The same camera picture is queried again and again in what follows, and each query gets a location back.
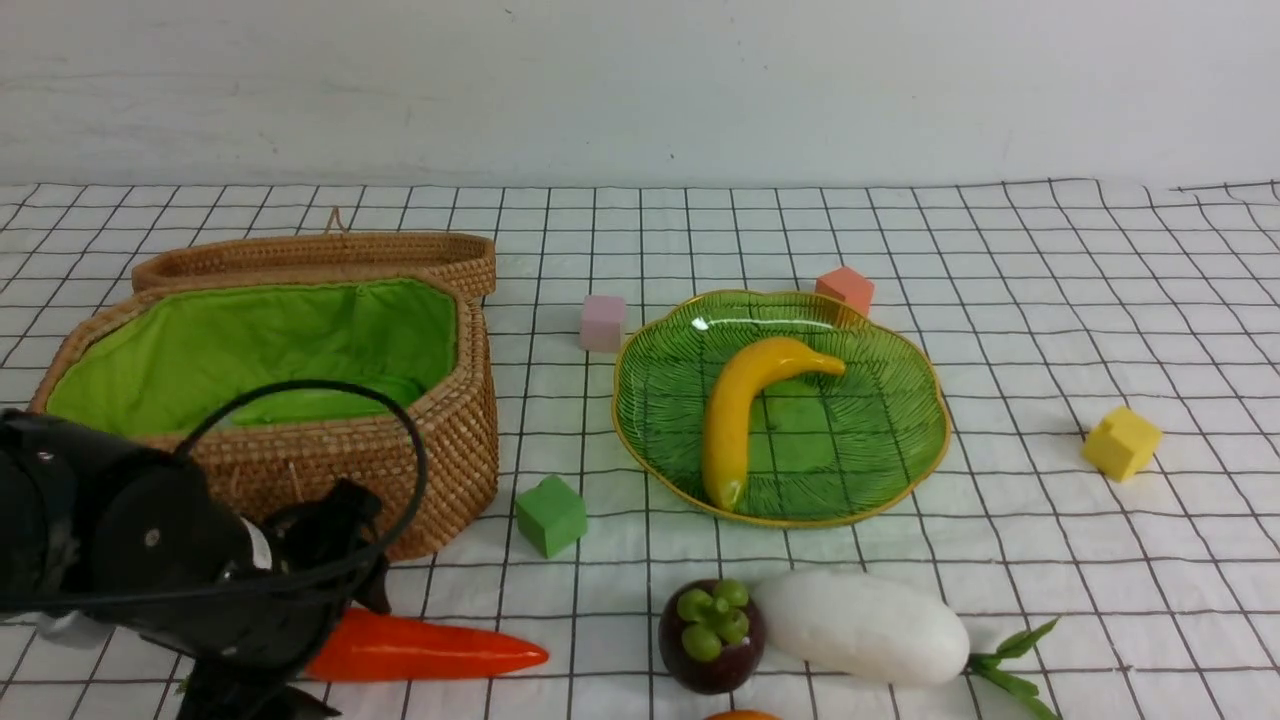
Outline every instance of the green cube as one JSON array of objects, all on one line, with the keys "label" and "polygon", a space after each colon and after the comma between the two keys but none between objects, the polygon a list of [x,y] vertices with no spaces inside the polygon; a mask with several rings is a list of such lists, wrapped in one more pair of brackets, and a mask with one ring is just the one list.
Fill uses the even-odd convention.
[{"label": "green cube", "polygon": [[554,557],[586,534],[586,503],[559,475],[516,497],[516,525],[543,557]]}]

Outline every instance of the wicker basket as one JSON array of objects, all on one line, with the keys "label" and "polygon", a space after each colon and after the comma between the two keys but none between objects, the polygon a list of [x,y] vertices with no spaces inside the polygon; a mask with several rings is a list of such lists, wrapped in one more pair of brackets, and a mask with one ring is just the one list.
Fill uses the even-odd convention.
[{"label": "wicker basket", "polygon": [[[340,234],[330,234],[337,224]],[[323,266],[421,269],[474,300],[495,284],[493,241],[453,232],[347,232],[334,209],[324,233],[229,240],[173,250],[133,268],[133,291],[211,275],[248,279]]]},{"label": "wicker basket", "polygon": [[[324,284],[413,278],[449,295],[457,307],[457,361],[452,373],[407,407],[429,454],[426,498],[408,532],[393,546],[392,560],[430,555],[484,510],[497,492],[498,428],[489,340],[479,302],[425,269],[374,265],[348,268],[260,269],[253,273],[172,278],[164,287],[133,297],[81,323],[63,342],[31,409],[44,413],[67,370],[95,342],[146,313],[170,295],[256,284]],[[182,436],[134,437],[172,450]],[[408,501],[415,480],[413,452],[403,427],[389,415],[252,428],[215,429],[193,457],[210,478],[215,497],[238,512],[261,519],[279,507],[321,497],[338,477],[376,492],[385,530]]]}]

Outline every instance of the black cable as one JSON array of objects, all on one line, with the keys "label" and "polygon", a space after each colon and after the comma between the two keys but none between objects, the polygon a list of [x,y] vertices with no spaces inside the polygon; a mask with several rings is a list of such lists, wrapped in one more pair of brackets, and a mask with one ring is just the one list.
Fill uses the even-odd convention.
[{"label": "black cable", "polygon": [[296,592],[303,589],[311,589],[316,585],[340,578],[347,573],[357,571],[362,565],[375,562],[378,557],[387,551],[402,534],[408,529],[410,523],[413,521],[413,516],[417,514],[417,509],[422,505],[422,498],[426,496],[426,471],[428,471],[428,459],[426,459],[426,446],[422,443],[422,438],[417,433],[417,427],[413,424],[413,419],[408,416],[407,413],[390,397],[385,395],[369,389],[362,386],[344,383],[340,380],[285,380],[279,383],[271,383],[262,386],[257,389],[248,391],[234,397],[232,401],[223,405],[220,409],[215,410],[209,418],[205,418],[196,429],[178,443],[174,448],[174,455],[178,457],[188,457],[191,455],[191,448],[205,436],[214,425],[221,421],[223,418],[234,413],[236,410],[265,397],[268,395],[275,395],[280,392],[288,392],[293,389],[332,389],[338,392],[347,392],[351,395],[358,395],[374,400],[383,406],[385,406],[392,415],[399,420],[401,425],[408,432],[410,443],[413,446],[413,456],[417,469],[417,479],[413,484],[413,495],[408,500],[408,505],[404,511],[396,520],[396,523],[379,538],[370,542],[367,546],[352,552],[342,560],[335,560],[333,562],[326,562],[324,565],[317,565],[315,568],[308,568],[297,573],[291,573],[285,575],[271,575],[266,578],[247,578],[243,580],[232,580],[227,583],[216,583],[200,585],[196,588],[178,588],[178,589],[164,589],[164,591],[151,591],[151,592],[129,592],[129,593],[67,593],[59,596],[0,596],[0,610],[5,612],[50,612],[50,611],[70,611],[70,610],[93,610],[99,607],[110,607],[119,605],[142,605],[142,603],[156,603],[156,602],[173,602],[183,600],[210,600],[216,597],[233,597],[241,594],[260,594],[260,593],[283,593],[283,592]]}]

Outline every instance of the foam block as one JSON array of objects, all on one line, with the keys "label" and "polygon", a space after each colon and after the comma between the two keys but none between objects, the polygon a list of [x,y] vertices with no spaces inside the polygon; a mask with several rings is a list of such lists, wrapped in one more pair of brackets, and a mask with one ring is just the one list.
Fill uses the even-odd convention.
[{"label": "foam block", "polygon": [[1160,428],[1120,406],[1093,428],[1084,439],[1082,454],[1103,475],[1123,482],[1151,462],[1161,437]]},{"label": "foam block", "polygon": [[559,475],[516,497],[516,527],[543,557],[554,557],[586,534],[586,503]]},{"label": "foam block", "polygon": [[627,304],[613,295],[589,295],[582,301],[582,328],[579,345],[591,352],[617,352],[622,350],[622,325],[627,319]]},{"label": "foam block", "polygon": [[858,274],[852,268],[836,268],[818,278],[814,286],[818,295],[835,297],[845,305],[851,306],[869,318],[872,314],[872,296],[876,293],[876,283]]}]

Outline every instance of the orange fruit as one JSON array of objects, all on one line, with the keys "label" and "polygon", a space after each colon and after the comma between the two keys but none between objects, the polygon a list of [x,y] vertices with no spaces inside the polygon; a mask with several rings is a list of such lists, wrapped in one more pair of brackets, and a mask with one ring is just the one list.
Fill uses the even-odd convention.
[{"label": "orange fruit", "polygon": [[728,712],[721,712],[719,715],[712,715],[707,720],[782,720],[777,715],[769,715],[768,712],[760,712],[758,710],[731,710]]}]

